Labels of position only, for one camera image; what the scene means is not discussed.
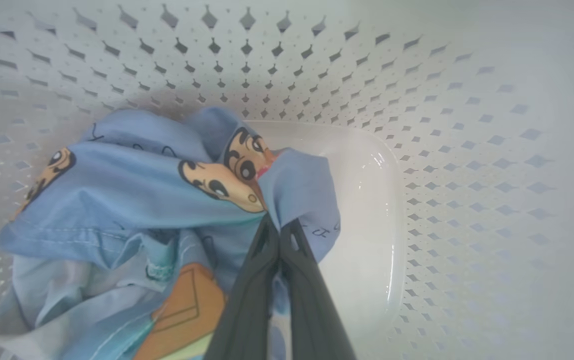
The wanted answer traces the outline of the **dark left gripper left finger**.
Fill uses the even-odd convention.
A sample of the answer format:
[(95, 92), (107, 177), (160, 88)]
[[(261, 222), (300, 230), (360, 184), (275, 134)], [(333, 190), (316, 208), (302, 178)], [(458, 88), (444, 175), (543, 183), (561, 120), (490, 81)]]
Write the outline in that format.
[(273, 312), (273, 279), (278, 272), (280, 235), (269, 215), (253, 242), (204, 354), (205, 360), (266, 360)]

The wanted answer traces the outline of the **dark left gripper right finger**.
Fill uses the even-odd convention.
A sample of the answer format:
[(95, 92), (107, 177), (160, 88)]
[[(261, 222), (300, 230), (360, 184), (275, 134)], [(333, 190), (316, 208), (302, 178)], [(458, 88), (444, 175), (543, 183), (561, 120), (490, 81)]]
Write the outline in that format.
[(281, 274), (288, 286), (294, 360), (355, 360), (356, 354), (298, 219), (279, 234)]

